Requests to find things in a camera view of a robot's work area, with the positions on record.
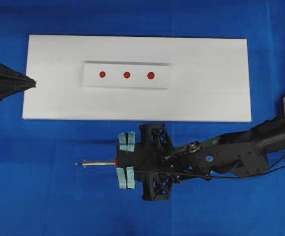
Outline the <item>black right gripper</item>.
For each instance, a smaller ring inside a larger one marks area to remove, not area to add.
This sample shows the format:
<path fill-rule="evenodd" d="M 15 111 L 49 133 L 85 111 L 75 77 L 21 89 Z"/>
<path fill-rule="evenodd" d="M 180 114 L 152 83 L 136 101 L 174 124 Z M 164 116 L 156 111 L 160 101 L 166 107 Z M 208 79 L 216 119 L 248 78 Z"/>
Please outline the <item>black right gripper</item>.
<path fill-rule="evenodd" d="M 194 153 L 194 143 L 175 147 L 164 124 L 139 127 L 140 141 L 131 131 L 118 135 L 116 173 L 120 189 L 135 189 L 142 182 L 144 201 L 170 198 L 174 183 L 180 183 L 192 172 L 182 159 Z"/>

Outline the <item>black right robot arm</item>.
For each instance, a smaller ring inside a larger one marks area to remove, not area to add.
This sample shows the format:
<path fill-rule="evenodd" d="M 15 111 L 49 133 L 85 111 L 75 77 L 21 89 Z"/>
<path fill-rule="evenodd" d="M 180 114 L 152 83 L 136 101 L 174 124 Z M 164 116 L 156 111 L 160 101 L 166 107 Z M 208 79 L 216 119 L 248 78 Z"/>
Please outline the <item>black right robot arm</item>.
<path fill-rule="evenodd" d="M 267 172 L 267 154 L 285 149 L 285 117 L 180 146 L 173 145 L 163 124 L 141 125 L 140 137 L 136 142 L 132 132 L 120 136 L 115 159 L 119 186 L 133 189 L 140 181 L 145 201 L 161 201 L 170 198 L 173 184 L 189 179 L 211 180 L 211 173 L 247 178 Z"/>

